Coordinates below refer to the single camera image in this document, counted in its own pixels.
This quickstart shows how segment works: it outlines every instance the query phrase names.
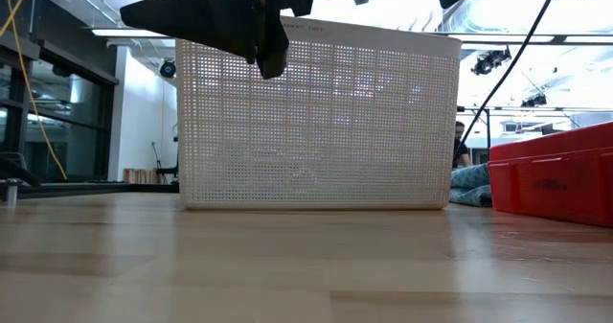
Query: perforated panel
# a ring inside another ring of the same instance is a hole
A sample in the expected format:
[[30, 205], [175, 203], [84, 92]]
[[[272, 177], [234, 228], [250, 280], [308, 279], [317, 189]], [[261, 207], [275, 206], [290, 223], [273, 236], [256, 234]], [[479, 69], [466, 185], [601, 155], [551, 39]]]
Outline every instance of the perforated panel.
[[459, 44], [428, 56], [291, 37], [284, 75], [269, 81], [242, 58], [177, 42], [185, 204], [444, 207]]

